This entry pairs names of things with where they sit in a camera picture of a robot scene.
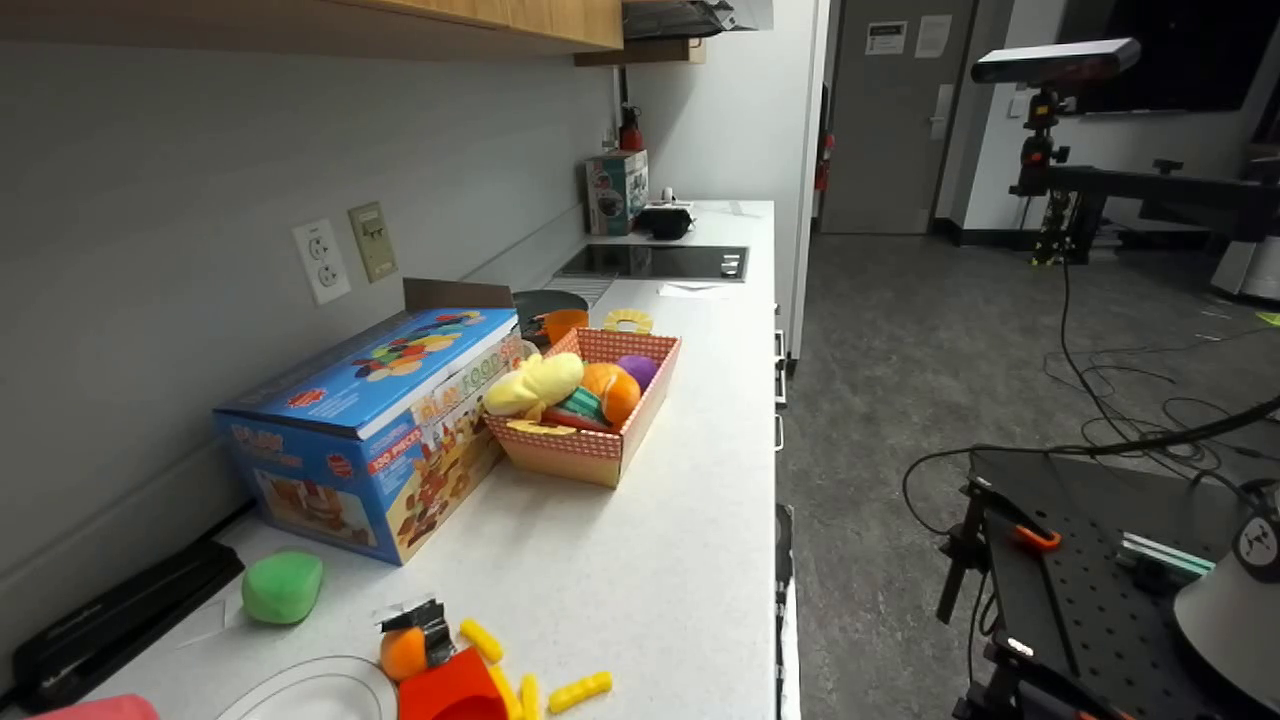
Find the wooden cabinet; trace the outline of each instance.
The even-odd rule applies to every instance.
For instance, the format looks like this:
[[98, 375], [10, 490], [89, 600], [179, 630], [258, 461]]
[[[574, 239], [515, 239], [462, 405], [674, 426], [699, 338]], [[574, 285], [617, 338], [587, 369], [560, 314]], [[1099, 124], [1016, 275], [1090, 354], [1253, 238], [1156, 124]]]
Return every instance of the wooden cabinet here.
[[618, 0], [4, 0], [0, 41], [314, 58], [566, 58], [623, 44]]

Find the cardboard box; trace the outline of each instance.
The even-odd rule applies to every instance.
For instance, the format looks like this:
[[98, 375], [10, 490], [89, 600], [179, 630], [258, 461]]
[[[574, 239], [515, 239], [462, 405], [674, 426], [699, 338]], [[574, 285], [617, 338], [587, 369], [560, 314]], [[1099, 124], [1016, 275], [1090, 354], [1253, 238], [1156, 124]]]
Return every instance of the cardboard box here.
[[649, 153], [604, 153], [582, 161], [587, 231], [628, 238], [649, 203]]
[[573, 480], [593, 480], [593, 485], [618, 485], [623, 470], [639, 451], [654, 411], [666, 400], [681, 342], [674, 338], [579, 329], [579, 333], [566, 333], [551, 354], [579, 354], [582, 359], [606, 359], [606, 366], [639, 354], [639, 355], [653, 355], [661, 369], [618, 433], [528, 436], [528, 433], [506, 428], [503, 415], [489, 415], [489, 411], [484, 411], [484, 426], [503, 446], [503, 451], [515, 470], [537, 470], [546, 475], [573, 475]]
[[405, 565], [489, 475], [498, 451], [479, 392], [518, 366], [525, 342], [513, 309], [424, 309], [475, 301], [475, 289], [448, 289], [406, 279], [417, 314], [217, 410], [272, 524]]

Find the white plate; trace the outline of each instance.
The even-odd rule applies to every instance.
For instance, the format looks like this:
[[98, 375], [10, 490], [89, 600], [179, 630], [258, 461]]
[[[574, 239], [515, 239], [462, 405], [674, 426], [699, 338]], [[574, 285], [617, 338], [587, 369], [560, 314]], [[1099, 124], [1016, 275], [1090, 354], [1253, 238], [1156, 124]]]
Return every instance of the white plate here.
[[391, 680], [359, 655], [321, 655], [297, 664], [246, 698], [218, 720], [396, 720]]

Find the wall outlet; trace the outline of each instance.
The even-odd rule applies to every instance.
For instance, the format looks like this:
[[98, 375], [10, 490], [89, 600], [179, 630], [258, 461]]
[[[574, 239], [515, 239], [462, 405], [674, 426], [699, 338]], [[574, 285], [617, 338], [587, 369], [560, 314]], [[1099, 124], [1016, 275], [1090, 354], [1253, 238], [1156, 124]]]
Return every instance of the wall outlet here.
[[335, 247], [331, 226], [321, 215], [292, 227], [297, 258], [304, 262], [314, 303], [338, 301], [353, 292], [344, 253]]

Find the wall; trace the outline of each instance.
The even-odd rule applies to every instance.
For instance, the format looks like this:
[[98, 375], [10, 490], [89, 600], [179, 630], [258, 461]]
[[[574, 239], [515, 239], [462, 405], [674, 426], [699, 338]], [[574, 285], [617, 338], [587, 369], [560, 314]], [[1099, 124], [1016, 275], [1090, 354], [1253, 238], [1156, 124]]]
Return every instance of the wall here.
[[[1062, 0], [1016, 0], [1003, 44], [1051, 44], [1062, 18]], [[1183, 116], [1088, 116], [1057, 128], [1060, 145], [1072, 145], [1072, 166], [1153, 172], [1153, 161], [1183, 161], [1187, 175], [1236, 175], [1242, 145], [1280, 82], [1280, 34], [1270, 37], [1265, 64], [1241, 112], [1183, 112]], [[999, 86], [990, 91], [987, 128], [964, 203], [964, 227], [1016, 227], [1023, 202], [1007, 198], [1016, 179], [1016, 158], [1023, 145], [1023, 106], [1031, 91]], [[1132, 202], [1111, 202], [1114, 226], [1137, 226]]]
[[[566, 61], [391, 64], [0, 44], [0, 655], [239, 504], [209, 410], [461, 275], [579, 231], [573, 166], [612, 82]], [[327, 215], [357, 292], [314, 309], [292, 226]]]
[[798, 355], [828, 0], [777, 0], [768, 34], [707, 41], [699, 64], [633, 70], [653, 189], [777, 202], [777, 303]]
[[939, 175], [935, 203], [932, 203], [935, 222], [959, 226], [959, 215], [964, 215], [966, 189], [970, 189], [970, 175], [977, 175], [977, 161], [980, 161], [984, 132], [987, 132], [990, 91], [994, 91], [990, 86], [977, 86], [966, 78], [966, 70], [984, 52], [1003, 44], [1007, 18], [1013, 18], [1013, 0], [977, 0], [977, 7], [970, 7], [964, 82], [959, 82], [959, 96], [955, 96], [942, 175]]

